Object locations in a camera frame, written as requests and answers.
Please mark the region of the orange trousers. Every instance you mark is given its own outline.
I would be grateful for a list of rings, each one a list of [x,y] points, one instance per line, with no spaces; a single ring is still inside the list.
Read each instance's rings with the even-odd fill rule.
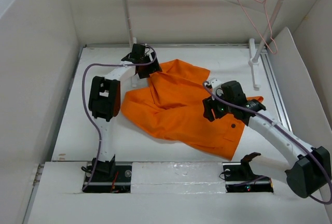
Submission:
[[[202,83],[210,71],[181,60],[162,63],[147,79],[146,88],[128,91],[122,114],[154,138],[180,141],[231,160],[244,124],[227,114],[213,122],[204,118],[202,101],[209,97]]]

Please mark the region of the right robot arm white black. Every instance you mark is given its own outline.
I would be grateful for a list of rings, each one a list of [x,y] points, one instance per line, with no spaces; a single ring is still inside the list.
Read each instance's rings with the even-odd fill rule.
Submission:
[[[301,198],[311,197],[323,186],[331,186],[330,153],[304,142],[275,120],[256,99],[249,100],[239,82],[221,82],[213,78],[203,82],[210,95],[203,100],[204,118],[210,122],[227,115],[233,116],[256,131],[286,159],[285,163],[265,158],[258,152],[245,155],[240,173],[250,182],[263,177],[286,183]]]

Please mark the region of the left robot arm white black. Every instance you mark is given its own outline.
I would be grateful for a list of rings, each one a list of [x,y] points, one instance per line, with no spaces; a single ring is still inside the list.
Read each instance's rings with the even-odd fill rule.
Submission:
[[[94,66],[111,67],[112,71],[104,76],[94,76],[91,82],[89,99],[85,99],[85,82],[88,70]],[[115,176],[115,154],[110,137],[111,120],[121,107],[121,84],[134,76],[148,78],[155,72],[162,71],[157,53],[148,44],[133,44],[132,50],[118,64],[92,63],[82,76],[82,101],[89,121],[98,133],[99,143],[92,168],[88,173],[91,178],[101,177],[111,180]]]

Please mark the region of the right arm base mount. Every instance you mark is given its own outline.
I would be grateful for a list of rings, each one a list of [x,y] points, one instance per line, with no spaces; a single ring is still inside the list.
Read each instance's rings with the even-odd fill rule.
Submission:
[[[240,162],[223,162],[219,177],[225,182],[227,193],[274,192],[269,177],[255,175],[249,165]]]

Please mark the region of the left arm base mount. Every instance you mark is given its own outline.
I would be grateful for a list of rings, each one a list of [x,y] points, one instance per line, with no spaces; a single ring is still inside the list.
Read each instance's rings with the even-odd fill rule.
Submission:
[[[90,174],[86,173],[82,191],[84,193],[130,193],[131,176],[131,164],[116,164],[112,175],[94,172],[89,184]]]

